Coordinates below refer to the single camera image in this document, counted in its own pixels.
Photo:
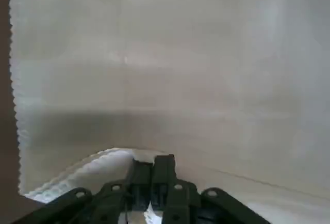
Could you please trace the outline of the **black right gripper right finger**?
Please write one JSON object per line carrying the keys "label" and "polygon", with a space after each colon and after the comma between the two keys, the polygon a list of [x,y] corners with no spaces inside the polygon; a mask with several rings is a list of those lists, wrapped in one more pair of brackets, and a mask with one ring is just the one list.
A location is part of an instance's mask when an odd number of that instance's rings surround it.
{"label": "black right gripper right finger", "polygon": [[180,180],[173,154],[154,159],[151,180],[151,205],[162,212],[162,223],[267,224],[269,221],[252,209],[216,188],[202,193],[195,184]]}

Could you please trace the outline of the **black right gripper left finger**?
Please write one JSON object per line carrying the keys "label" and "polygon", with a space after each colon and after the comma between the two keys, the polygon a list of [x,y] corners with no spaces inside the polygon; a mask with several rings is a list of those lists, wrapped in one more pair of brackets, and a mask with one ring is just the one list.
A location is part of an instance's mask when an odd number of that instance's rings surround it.
{"label": "black right gripper left finger", "polygon": [[104,184],[96,194],[74,188],[15,223],[128,223],[130,212],[149,205],[152,167],[133,161],[124,179]]}

